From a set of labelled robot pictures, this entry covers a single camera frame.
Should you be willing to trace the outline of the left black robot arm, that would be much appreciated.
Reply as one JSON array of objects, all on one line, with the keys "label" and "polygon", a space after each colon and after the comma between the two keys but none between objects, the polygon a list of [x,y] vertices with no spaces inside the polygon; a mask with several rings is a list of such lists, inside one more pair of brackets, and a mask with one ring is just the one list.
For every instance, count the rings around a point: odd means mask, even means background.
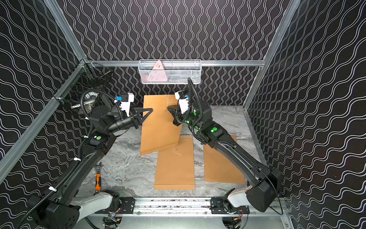
[{"label": "left black robot arm", "polygon": [[[108,97],[112,106],[100,105],[91,111],[85,109],[87,94],[97,93]],[[41,196],[28,200],[29,210],[17,223],[20,229],[28,217],[47,229],[71,229],[78,221],[95,212],[119,209],[118,195],[103,192],[86,198],[81,204],[72,202],[83,180],[97,163],[109,152],[117,136],[116,132],[138,128],[153,112],[152,108],[130,107],[131,94],[116,98],[105,91],[92,88],[80,96],[80,108],[90,121],[91,127],[77,149],[76,157],[69,168]]]}]

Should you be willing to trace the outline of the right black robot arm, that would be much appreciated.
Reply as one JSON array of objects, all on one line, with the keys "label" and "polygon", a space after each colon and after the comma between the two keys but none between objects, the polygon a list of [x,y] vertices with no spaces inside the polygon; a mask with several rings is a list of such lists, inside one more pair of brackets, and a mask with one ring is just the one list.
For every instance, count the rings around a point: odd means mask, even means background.
[{"label": "right black robot arm", "polygon": [[192,79],[187,82],[188,89],[177,92],[178,104],[167,108],[173,116],[173,124],[186,124],[195,139],[221,153],[246,177],[247,188],[232,189],[225,195],[227,211],[251,205],[265,212],[279,199],[281,172],[257,161],[239,146],[228,131],[213,120],[211,107],[199,98]]}]

